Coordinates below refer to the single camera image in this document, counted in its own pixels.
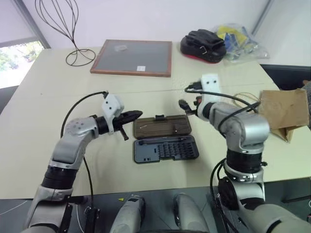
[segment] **white wall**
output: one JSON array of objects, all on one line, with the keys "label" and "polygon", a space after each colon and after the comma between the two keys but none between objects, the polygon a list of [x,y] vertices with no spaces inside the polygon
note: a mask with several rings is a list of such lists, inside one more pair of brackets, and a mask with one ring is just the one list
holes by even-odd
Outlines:
[{"label": "white wall", "polygon": [[311,0],[274,0],[256,37],[271,56],[262,64],[311,66]]},{"label": "white wall", "polygon": [[[106,39],[180,41],[191,30],[240,23],[252,30],[267,0],[77,0],[79,47],[102,46]],[[33,0],[24,0],[52,48],[71,42],[46,25]]]},{"label": "white wall", "polygon": [[11,0],[0,0],[0,43],[35,36]]}]

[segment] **wire sculpture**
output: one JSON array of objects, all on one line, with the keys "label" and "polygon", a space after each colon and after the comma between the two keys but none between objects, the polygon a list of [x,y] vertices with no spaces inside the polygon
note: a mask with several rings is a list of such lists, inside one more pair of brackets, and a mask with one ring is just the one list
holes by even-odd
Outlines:
[{"label": "wire sculpture", "polygon": [[[68,24],[66,22],[63,11],[60,7],[60,4],[58,3],[58,0],[48,0],[50,3],[50,6],[54,7],[55,12],[49,12],[47,10],[46,4],[44,3],[44,0],[35,0],[35,10],[37,11],[39,17],[50,27],[67,37],[74,45],[75,51],[69,53],[66,57],[66,63],[73,67],[81,67],[84,65],[87,65],[91,63],[95,57],[96,54],[93,50],[90,49],[79,49],[76,45],[76,42],[74,40],[74,33],[79,17],[79,8],[76,0],[64,0],[64,4],[68,5],[70,11],[71,11],[71,24]],[[86,62],[80,64],[77,62],[78,55],[82,55],[81,58],[86,60]]]}]

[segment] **plastic wrap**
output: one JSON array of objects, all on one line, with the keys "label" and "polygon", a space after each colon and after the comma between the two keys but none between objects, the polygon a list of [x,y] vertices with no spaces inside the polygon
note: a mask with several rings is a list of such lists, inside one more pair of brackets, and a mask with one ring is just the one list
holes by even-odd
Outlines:
[{"label": "plastic wrap", "polygon": [[230,61],[270,58],[269,53],[261,44],[254,40],[246,28],[239,24],[222,24],[213,30],[218,37],[225,41],[227,54],[225,58]]}]

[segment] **beige table surface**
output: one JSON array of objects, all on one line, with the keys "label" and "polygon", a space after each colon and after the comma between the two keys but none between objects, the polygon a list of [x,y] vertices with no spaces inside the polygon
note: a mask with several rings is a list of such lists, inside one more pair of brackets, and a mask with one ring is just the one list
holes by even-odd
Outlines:
[{"label": "beige table surface", "polygon": [[[64,62],[67,53],[68,50],[43,51],[0,115],[0,199],[34,196],[59,140],[63,118],[85,94],[101,90],[118,93],[125,111],[141,110],[142,117],[152,117],[182,114],[178,100],[183,98],[192,103],[196,96],[182,89],[209,72],[218,73],[221,90],[226,94],[250,92],[258,96],[261,90],[277,89],[256,62],[209,65],[182,56],[176,47],[171,78],[90,74],[91,65],[67,66]],[[85,100],[70,118],[100,116],[102,100],[99,96]],[[132,124],[124,127],[128,141],[123,141],[120,133],[102,135],[92,141],[86,159],[94,193],[208,186],[212,168],[225,157],[225,140],[209,123],[195,116],[190,116],[190,123],[200,152],[192,161],[136,164]],[[269,164],[264,180],[310,176],[310,136],[307,127],[297,129],[289,144],[271,134],[263,153],[263,160]],[[77,173],[73,194],[89,194],[84,165]]]}]

